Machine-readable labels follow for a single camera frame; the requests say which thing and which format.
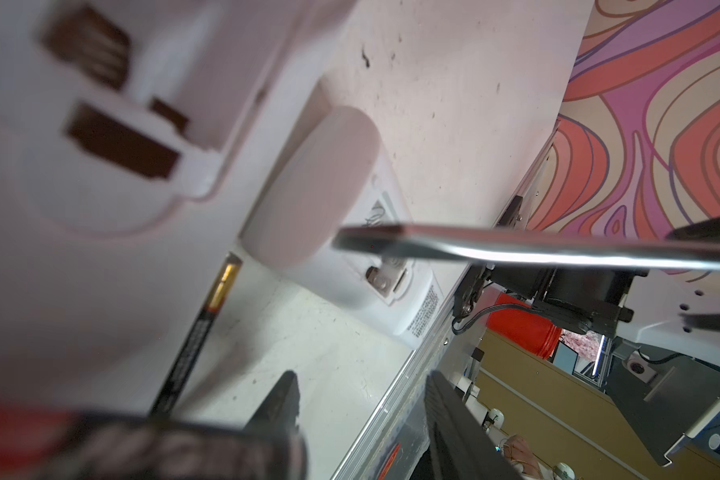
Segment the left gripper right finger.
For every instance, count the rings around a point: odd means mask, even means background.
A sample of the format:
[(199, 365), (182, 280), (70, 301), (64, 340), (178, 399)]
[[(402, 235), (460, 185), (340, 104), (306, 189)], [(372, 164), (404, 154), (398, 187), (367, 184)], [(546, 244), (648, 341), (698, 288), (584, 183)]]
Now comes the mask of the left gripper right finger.
[(433, 477), (518, 479), (520, 474), (496, 450), (455, 387), (439, 371), (426, 378), (424, 404)]

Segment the white remote with batteries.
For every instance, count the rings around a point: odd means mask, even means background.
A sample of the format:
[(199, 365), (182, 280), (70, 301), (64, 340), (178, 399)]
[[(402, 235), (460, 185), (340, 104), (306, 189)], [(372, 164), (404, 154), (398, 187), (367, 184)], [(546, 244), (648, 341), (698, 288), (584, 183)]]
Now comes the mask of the white remote with batteries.
[(0, 403), (142, 412), (351, 1), (0, 1)]

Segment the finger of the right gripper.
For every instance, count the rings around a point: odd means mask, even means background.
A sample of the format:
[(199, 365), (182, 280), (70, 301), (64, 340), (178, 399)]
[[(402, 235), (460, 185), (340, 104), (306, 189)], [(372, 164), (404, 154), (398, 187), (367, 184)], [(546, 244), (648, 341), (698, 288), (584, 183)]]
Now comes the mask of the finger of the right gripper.
[(720, 332), (720, 313), (686, 314), (682, 322), (690, 329)]
[(667, 240), (720, 240), (720, 217), (693, 223), (670, 231)]

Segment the black red AAA battery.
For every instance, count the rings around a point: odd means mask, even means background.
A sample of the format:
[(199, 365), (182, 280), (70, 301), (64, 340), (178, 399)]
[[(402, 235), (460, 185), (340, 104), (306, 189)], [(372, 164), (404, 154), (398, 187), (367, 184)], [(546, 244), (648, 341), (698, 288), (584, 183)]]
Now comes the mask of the black red AAA battery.
[(298, 434), (0, 404), (0, 479), (304, 479)]

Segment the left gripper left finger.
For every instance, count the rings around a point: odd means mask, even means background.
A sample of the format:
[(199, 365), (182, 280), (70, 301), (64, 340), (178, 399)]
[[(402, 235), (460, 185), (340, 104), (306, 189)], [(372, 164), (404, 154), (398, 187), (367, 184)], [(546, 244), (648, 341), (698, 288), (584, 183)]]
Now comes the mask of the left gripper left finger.
[(295, 371), (285, 371), (261, 402), (243, 433), (249, 439), (262, 441), (289, 440), (302, 443), (298, 418), (300, 388)]

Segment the orange handled screwdriver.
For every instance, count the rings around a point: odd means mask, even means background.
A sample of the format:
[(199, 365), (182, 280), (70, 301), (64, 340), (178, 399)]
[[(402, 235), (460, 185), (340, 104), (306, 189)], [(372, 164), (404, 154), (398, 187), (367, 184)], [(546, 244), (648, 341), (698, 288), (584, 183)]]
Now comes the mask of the orange handled screwdriver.
[(394, 258), (720, 272), (720, 244), (423, 224), (344, 227), (333, 246)]

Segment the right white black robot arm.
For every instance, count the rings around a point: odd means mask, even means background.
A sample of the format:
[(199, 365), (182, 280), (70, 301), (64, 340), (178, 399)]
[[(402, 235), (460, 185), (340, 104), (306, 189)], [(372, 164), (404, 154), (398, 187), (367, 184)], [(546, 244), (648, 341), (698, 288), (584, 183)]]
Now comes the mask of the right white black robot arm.
[(659, 270), (473, 266), (453, 312), (455, 334), (504, 314), (593, 334), (582, 376), (653, 459), (694, 444), (720, 461), (720, 292)]

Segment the black gold AAA battery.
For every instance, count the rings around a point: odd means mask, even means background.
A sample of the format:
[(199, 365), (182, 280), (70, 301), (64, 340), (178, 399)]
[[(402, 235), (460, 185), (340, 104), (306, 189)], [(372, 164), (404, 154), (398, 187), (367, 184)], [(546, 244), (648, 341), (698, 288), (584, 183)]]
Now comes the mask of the black gold AAA battery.
[(243, 261), (228, 253), (159, 392), (150, 417), (168, 417), (177, 404), (200, 356), (216, 318), (241, 270)]

